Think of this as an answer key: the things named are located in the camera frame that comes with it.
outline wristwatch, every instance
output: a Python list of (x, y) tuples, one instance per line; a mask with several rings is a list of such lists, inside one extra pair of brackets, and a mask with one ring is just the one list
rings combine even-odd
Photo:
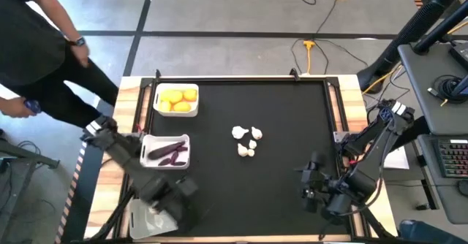
[(86, 44), (86, 41), (85, 41), (85, 38), (83, 37), (80, 37), (79, 39), (77, 39), (75, 42), (73, 41), (68, 41), (68, 44), (70, 44), (71, 46), (83, 46), (84, 44)]

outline white tray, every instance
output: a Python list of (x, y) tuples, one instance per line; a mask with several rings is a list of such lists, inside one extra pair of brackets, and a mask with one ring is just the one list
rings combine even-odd
[[(159, 110), (159, 95), (161, 92), (166, 90), (174, 90), (174, 91), (185, 91), (188, 89), (195, 89), (197, 90), (197, 101), (196, 102), (189, 102), (190, 107), (192, 108), (189, 112), (162, 112)], [(166, 117), (194, 117), (198, 114), (198, 101), (200, 99), (198, 85), (196, 84), (185, 84), (185, 83), (160, 83), (156, 87), (156, 95), (154, 96), (153, 108), (158, 111), (158, 113), (162, 116)]]
[(130, 237), (139, 240), (177, 230), (177, 223), (163, 210), (156, 214), (140, 199), (130, 201)]
[[(183, 166), (176, 167), (176, 166), (173, 166), (171, 164), (168, 164), (168, 165), (163, 166), (163, 167), (158, 166), (158, 164), (162, 160), (169, 159), (173, 155), (172, 153), (169, 153), (168, 155), (166, 155), (166, 156), (164, 156), (164, 157), (162, 157), (160, 159), (156, 159), (156, 160), (150, 160), (147, 157), (148, 154), (151, 151), (156, 150), (157, 148), (161, 148), (161, 147), (164, 147), (166, 145), (172, 145), (173, 143), (182, 142), (182, 141), (185, 142), (185, 145), (183, 145), (183, 146), (187, 147), (187, 151), (179, 152), (177, 161), (186, 162), (186, 164), (183, 165)], [(190, 139), (189, 139), (189, 136), (184, 134), (184, 135), (182, 135), (180, 137), (155, 137), (153, 135), (147, 134), (143, 138), (143, 144), (142, 144), (141, 154), (140, 154), (140, 163), (144, 167), (150, 167), (150, 168), (159, 169), (159, 170), (186, 169), (190, 165)]]

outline purple eggplant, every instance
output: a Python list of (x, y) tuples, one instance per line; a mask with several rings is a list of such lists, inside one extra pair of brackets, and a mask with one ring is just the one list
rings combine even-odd
[(178, 151), (174, 152), (173, 155), (170, 157), (170, 164), (174, 164), (178, 158)]
[(175, 166), (175, 167), (181, 167), (181, 166), (183, 166), (185, 164), (186, 164), (186, 162), (182, 162), (182, 161), (172, 163), (172, 165)]
[(168, 155), (169, 153), (172, 153), (173, 151), (177, 150), (184, 144), (185, 142), (177, 142), (172, 145), (166, 145), (164, 147), (157, 148), (156, 150), (153, 150), (148, 154), (148, 158), (151, 160), (160, 159)]
[(158, 164), (158, 167), (163, 167), (163, 166), (166, 166), (170, 164), (170, 159), (164, 159), (162, 161), (160, 161), (160, 163)]
[(186, 148), (185, 146), (181, 146), (180, 148), (177, 148), (176, 149), (178, 152), (185, 152), (186, 150), (189, 150), (188, 148)]

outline black shirt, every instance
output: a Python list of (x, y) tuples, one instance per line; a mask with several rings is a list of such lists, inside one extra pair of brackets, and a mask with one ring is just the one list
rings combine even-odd
[(64, 62), (64, 37), (27, 1), (0, 0), (0, 84), (5, 86), (38, 81)]

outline person's hand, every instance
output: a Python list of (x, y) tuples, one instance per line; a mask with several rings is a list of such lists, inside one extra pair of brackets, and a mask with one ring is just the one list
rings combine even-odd
[(72, 46), (72, 52), (75, 54), (76, 59), (80, 62), (81, 66), (87, 68), (89, 61), (89, 48), (87, 44), (81, 46)]
[(12, 118), (27, 118), (29, 116), (36, 116), (30, 109), (24, 105), (26, 98), (18, 97), (4, 101), (1, 113), (8, 115)]

